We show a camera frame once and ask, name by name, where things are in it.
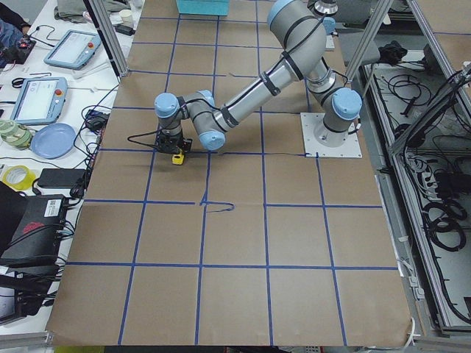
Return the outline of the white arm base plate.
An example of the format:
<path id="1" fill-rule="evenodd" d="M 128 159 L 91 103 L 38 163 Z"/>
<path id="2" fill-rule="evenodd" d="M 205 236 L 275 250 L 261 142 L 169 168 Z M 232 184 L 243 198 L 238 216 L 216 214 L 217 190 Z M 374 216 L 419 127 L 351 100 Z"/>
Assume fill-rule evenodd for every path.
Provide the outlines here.
<path id="1" fill-rule="evenodd" d="M 307 157 L 362 158 L 355 124 L 335 133 L 324 126 L 324 113 L 301 113 L 302 136 Z"/>
<path id="2" fill-rule="evenodd" d="M 326 51 L 333 51 L 335 49 L 335 43 L 334 43 L 334 40 L 333 40 L 333 36 L 332 35 L 328 35 L 326 37 L 326 47 L 325 47 L 325 50 Z"/>

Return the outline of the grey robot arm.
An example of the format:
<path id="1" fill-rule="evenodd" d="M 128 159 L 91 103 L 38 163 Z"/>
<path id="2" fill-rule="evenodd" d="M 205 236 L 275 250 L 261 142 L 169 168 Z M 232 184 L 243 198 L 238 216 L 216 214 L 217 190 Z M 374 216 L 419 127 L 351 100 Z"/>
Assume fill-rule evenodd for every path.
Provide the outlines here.
<path id="1" fill-rule="evenodd" d="M 339 9 L 336 0 L 309 0 L 307 8 L 323 23 L 327 35 L 335 32 L 336 20 L 333 16 Z"/>
<path id="2" fill-rule="evenodd" d="M 223 147 L 225 135 L 256 108 L 278 96 L 294 82 L 306 81 L 308 89 L 325 111 L 314 137 L 321 145 L 340 147 L 358 118 L 360 95 L 342 85 L 327 65 L 325 16 L 314 15 L 301 1 L 276 1 L 267 24 L 283 50 L 278 61 L 240 93 L 215 107 L 212 93 L 199 90 L 186 96 L 161 93 L 155 98 L 158 128 L 155 149 L 180 155 L 191 149 L 183 135 L 182 122 L 191 120 L 202 147 L 215 151 Z"/>

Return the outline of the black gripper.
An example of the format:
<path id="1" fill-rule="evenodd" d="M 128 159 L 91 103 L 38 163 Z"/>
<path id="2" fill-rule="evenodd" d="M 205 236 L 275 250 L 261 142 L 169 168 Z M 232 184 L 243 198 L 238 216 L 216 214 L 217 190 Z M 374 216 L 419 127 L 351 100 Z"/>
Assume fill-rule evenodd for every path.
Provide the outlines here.
<path id="1" fill-rule="evenodd" d="M 160 133 L 157 136 L 156 142 L 155 148 L 160 153 L 185 154 L 191 150 L 193 140 L 191 138 L 184 138 L 181 132 L 174 136 Z"/>

